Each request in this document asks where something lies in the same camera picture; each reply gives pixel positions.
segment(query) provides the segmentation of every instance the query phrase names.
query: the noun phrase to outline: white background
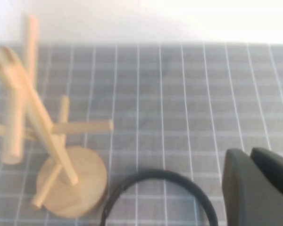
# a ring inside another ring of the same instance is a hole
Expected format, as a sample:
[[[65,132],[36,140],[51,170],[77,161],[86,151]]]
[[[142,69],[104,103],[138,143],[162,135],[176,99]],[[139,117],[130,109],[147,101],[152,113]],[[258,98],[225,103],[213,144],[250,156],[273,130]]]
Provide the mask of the white background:
[[[23,12],[41,42],[283,42],[283,0],[0,0],[0,42],[21,41]]]

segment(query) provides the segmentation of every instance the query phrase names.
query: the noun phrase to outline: wooden mug tree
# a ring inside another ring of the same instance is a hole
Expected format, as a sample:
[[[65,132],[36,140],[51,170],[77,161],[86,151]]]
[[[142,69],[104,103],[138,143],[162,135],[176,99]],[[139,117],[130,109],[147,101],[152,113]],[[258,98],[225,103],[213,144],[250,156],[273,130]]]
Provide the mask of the wooden mug tree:
[[[23,160],[23,139],[39,140],[49,153],[36,181],[31,204],[44,205],[54,214],[75,218],[92,209],[104,195],[107,171],[92,150],[65,148],[66,134],[112,131],[113,121],[67,122],[69,98],[63,96],[58,123],[53,123],[36,89],[38,21],[26,16],[24,66],[16,53],[0,48],[0,80],[8,90],[1,161],[16,164]],[[33,129],[25,129],[25,114]]]

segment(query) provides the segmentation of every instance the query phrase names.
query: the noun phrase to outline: cutting mat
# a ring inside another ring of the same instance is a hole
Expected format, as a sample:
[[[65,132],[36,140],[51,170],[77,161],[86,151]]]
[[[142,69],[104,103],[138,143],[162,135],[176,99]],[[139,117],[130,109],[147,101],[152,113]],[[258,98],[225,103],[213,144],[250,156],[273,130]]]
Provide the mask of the cutting mat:
[[[112,133],[67,138],[99,153],[110,190],[138,170],[173,170],[206,192],[221,226],[225,151],[262,146],[283,156],[283,45],[44,45],[37,89],[54,121],[62,94],[71,99],[71,121],[114,120]],[[0,122],[4,103],[0,85]],[[47,156],[39,143],[26,142],[23,163],[0,164],[0,226],[98,225],[100,207],[79,219],[30,207]],[[153,180],[124,193],[108,225],[208,224],[192,196]]]

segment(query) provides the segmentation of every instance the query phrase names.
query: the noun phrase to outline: black cable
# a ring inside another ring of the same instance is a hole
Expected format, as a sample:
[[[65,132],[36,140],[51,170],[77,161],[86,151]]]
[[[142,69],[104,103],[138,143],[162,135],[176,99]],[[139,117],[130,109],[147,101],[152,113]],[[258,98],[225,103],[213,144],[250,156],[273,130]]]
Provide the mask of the black cable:
[[[175,183],[183,188],[185,188],[190,194],[194,195],[198,202],[202,205],[210,226],[218,226],[218,219],[214,207],[206,194],[198,187],[195,183],[190,181],[188,178],[181,176],[178,173],[161,170],[161,169],[149,169],[142,171],[140,173],[131,175],[120,182],[114,191],[111,193],[110,197],[108,198],[103,213],[100,220],[100,226],[105,226],[106,219],[109,216],[115,202],[119,198],[122,192],[127,190],[132,185],[144,181],[146,179],[164,179]]]

